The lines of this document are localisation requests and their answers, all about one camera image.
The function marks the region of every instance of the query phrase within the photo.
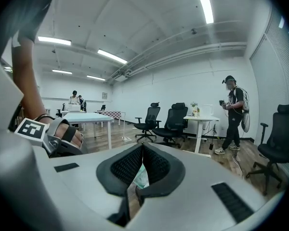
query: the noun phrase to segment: checkered tablecloth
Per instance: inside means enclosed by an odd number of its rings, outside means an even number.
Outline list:
[[[107,116],[110,116],[112,118],[115,118],[115,119],[120,119],[121,118],[121,111],[103,111],[103,110],[98,110],[96,111],[97,113],[100,113],[102,115],[107,115]]]

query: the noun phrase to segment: white sneakers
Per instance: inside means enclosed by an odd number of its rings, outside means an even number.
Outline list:
[[[217,154],[217,155],[222,155],[222,154],[225,154],[225,151],[223,150],[222,147],[214,150],[214,153]]]
[[[239,147],[237,147],[236,145],[234,145],[234,146],[229,146],[229,149],[230,149],[230,150],[233,150],[233,151],[239,151],[239,150],[240,150],[240,146],[239,146]]]
[[[234,145],[234,146],[229,146],[229,149],[233,150],[233,151],[239,151],[240,147],[237,147],[236,145]],[[220,148],[214,150],[214,153],[217,155],[223,155],[223,154],[225,154],[225,151],[223,150],[222,147],[220,147]]]

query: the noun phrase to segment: ceiling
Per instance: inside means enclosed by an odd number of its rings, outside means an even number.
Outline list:
[[[38,36],[68,39],[72,45],[37,39],[34,55],[44,72],[62,69],[111,83],[119,69],[127,73],[204,45],[246,42],[253,0],[210,2],[214,23],[207,25],[200,0],[53,0]],[[99,55],[98,49],[128,63]]]

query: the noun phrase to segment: person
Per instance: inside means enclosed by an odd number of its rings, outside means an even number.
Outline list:
[[[79,97],[77,97],[77,91],[74,90],[73,91],[73,95],[69,97],[69,104],[79,104]],[[78,124],[73,124],[72,125],[74,128],[76,128],[77,130],[79,129],[79,125]]]
[[[73,95],[69,97],[69,102],[68,103],[75,103],[78,104],[80,103],[79,97],[77,97],[77,91],[73,91]]]
[[[21,105],[29,119],[47,114],[35,81],[32,54],[37,31],[50,7],[50,2],[51,0],[46,6],[41,6],[39,11],[37,11],[38,6],[32,6],[36,15],[30,21],[27,21],[12,38],[13,81],[24,94]],[[45,117],[40,122],[50,124],[53,120]],[[62,138],[67,129],[68,125],[61,123],[55,132],[55,136]],[[82,135],[78,131],[75,132],[71,143],[80,148]]]
[[[225,79],[226,87],[230,90],[229,93],[229,103],[230,105],[222,105],[224,110],[228,110],[228,129],[226,139],[223,145],[214,150],[215,154],[222,155],[225,154],[225,150],[228,148],[232,140],[235,142],[235,146],[230,146],[230,150],[240,150],[240,135],[238,126],[242,120],[242,110],[244,105],[243,91],[236,86],[236,80],[232,76],[227,76]]]
[[[86,101],[82,98],[81,95],[78,96],[79,97],[79,102],[80,102],[80,110],[82,111],[87,111],[86,110]]]

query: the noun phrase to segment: black t-shirt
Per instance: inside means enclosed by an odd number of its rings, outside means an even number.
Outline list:
[[[238,101],[244,101],[243,91],[239,87],[236,87],[235,89],[231,90],[231,92],[229,93],[229,102],[230,104],[235,104]],[[243,107],[239,107],[237,109],[230,109],[228,111],[228,114],[229,115],[238,115],[238,113],[242,114],[242,110],[243,110]]]

